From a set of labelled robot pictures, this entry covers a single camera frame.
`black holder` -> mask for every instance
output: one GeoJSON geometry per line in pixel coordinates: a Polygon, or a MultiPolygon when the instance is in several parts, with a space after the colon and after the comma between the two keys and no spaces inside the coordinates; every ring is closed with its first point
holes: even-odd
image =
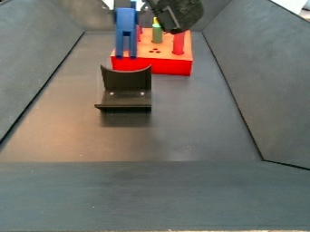
{"type": "Polygon", "coordinates": [[[100,65],[104,93],[100,110],[151,110],[151,66],[138,71],[115,71],[100,65]]]}

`bin floor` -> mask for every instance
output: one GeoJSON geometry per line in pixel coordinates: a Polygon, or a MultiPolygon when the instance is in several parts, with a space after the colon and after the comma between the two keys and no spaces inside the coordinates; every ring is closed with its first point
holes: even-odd
{"type": "Polygon", "coordinates": [[[260,160],[200,33],[190,77],[152,75],[152,112],[103,113],[113,34],[85,34],[0,149],[0,161],[260,160]]]}

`gray floor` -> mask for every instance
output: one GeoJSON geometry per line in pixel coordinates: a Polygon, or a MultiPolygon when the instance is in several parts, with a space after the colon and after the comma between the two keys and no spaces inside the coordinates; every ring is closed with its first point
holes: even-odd
{"type": "Polygon", "coordinates": [[[191,77],[154,75],[151,113],[101,113],[113,34],[87,34],[0,149],[5,162],[259,160],[200,33],[191,77]]]}
{"type": "Polygon", "coordinates": [[[151,114],[105,115],[112,34],[84,36],[1,145],[0,231],[310,229],[310,172],[260,161],[192,40],[192,76],[154,76],[151,114]]]}

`red block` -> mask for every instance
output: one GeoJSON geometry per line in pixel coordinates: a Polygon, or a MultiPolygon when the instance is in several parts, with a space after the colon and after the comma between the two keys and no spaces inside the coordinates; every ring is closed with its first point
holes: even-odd
{"type": "Polygon", "coordinates": [[[191,74],[192,51],[191,51],[191,35],[186,33],[184,53],[182,55],[172,54],[174,35],[164,34],[162,43],[151,42],[151,28],[143,29],[140,42],[138,42],[136,59],[128,57],[128,52],[123,53],[123,58],[116,59],[115,51],[111,53],[112,69],[119,71],[134,71],[144,69],[151,65],[152,73],[184,75],[191,74]]]}

